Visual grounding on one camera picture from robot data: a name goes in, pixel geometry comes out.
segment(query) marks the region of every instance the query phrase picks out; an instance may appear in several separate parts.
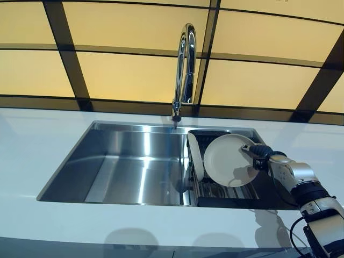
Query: white plate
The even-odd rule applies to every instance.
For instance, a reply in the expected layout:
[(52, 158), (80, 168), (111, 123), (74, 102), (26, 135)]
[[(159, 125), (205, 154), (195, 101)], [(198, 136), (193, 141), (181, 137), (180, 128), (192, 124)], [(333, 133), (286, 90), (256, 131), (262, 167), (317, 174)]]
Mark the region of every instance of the white plate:
[(200, 155), (199, 145), (196, 137), (192, 133), (188, 133), (189, 146), (191, 150), (191, 156), (193, 159), (193, 166), (195, 167), (195, 172), (198, 181), (201, 181), (204, 177), (204, 168), (202, 162), (202, 156)]
[(254, 145), (239, 134), (225, 134), (213, 140), (204, 153), (204, 167), (208, 175), (226, 187), (241, 187), (251, 182), (258, 170), (253, 159), (241, 150), (243, 144)]

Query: illuminated ceiling panel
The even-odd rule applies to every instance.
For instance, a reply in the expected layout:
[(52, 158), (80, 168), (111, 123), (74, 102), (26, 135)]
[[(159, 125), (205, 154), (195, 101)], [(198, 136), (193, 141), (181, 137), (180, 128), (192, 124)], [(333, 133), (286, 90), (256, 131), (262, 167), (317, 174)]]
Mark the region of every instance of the illuminated ceiling panel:
[(344, 74), (329, 92), (318, 111), (344, 113)]
[(192, 23), (201, 51), (207, 9), (140, 4), (64, 2), (74, 44), (178, 49), (182, 28)]
[(208, 7), (210, 0), (105, 0), (112, 2), (135, 2), (135, 3), (156, 3), (156, 4), (178, 4)]
[(221, 7), (344, 23), (343, 0), (222, 0)]
[(295, 109), (318, 68), (211, 60), (202, 104)]
[[(77, 56), (91, 98), (167, 103), (174, 98), (177, 58), (84, 52)], [(196, 84), (199, 59), (195, 69)]]
[(0, 51), (0, 94), (74, 97), (57, 51)]
[(0, 3), (0, 44), (55, 44), (41, 2)]
[(343, 26), (220, 11), (212, 52), (324, 62)]

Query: black dish rack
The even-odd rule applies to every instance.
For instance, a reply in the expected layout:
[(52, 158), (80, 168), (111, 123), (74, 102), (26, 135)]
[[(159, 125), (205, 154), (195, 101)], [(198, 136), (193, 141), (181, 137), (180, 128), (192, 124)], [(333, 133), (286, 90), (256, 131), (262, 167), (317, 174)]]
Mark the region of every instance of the black dish rack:
[[(250, 131), (206, 131), (191, 130), (198, 142), (200, 154), (203, 160), (205, 150), (208, 145), (216, 138), (225, 134), (240, 134), (251, 139), (254, 143), (262, 143), (258, 137)], [(265, 209), (265, 210), (295, 210), (283, 202), (274, 188), (271, 178), (266, 172), (259, 172), (256, 178), (242, 187), (225, 187), (216, 183), (211, 177), (204, 173), (204, 178), (199, 182), (195, 173), (194, 164), (192, 163), (191, 151), (191, 175), (190, 181), (195, 195), (195, 202), (200, 207), (226, 207), (240, 209)], [(293, 202), (290, 194), (277, 182), (277, 190), (289, 202)]]

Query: black cable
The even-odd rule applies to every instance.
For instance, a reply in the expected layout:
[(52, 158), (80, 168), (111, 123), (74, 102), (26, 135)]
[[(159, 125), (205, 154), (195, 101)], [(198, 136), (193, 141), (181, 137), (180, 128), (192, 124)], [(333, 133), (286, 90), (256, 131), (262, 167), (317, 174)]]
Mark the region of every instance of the black cable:
[(297, 204), (290, 203), (290, 202), (288, 202), (286, 199), (283, 198), (283, 196), (281, 195), (280, 191), (279, 191), (278, 188), (277, 188), (277, 185), (276, 185), (276, 182), (275, 182), (274, 173), (273, 173), (273, 170), (272, 170), (272, 169), (270, 169), (270, 173), (271, 173), (271, 181), (272, 181), (272, 183), (273, 183), (273, 185), (274, 185), (274, 187), (275, 187), (275, 191), (276, 191), (277, 195), (279, 196), (279, 198), (280, 198), (282, 201), (284, 201), (285, 203), (287, 203), (288, 205), (290, 205), (290, 206), (298, 207)]
[(294, 240), (292, 238), (292, 231), (294, 229), (294, 227), (296, 226), (296, 224), (298, 224), (301, 220), (303, 220), (303, 217), (297, 219), (291, 226), (290, 231), (289, 231), (289, 237), (290, 237), (290, 241), (292, 246), (294, 246), (295, 250), (301, 255), (301, 257), (306, 257), (306, 255), (304, 255), (303, 253), (301, 253), (301, 251), (296, 247)]

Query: countertop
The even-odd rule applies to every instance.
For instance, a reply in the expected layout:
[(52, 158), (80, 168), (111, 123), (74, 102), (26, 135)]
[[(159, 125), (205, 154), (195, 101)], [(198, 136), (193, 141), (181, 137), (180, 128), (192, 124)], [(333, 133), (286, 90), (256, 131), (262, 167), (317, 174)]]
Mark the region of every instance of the countertop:
[[(36, 200), (94, 120), (171, 124), (169, 117), (0, 109), (0, 237), (126, 245), (289, 247), (279, 234), (298, 211), (51, 203)], [(344, 204), (344, 127), (271, 121), (183, 118), (182, 125), (251, 127), (265, 143), (308, 163)], [(295, 235), (307, 243), (300, 223)], [(304, 246), (296, 239), (297, 246)]]

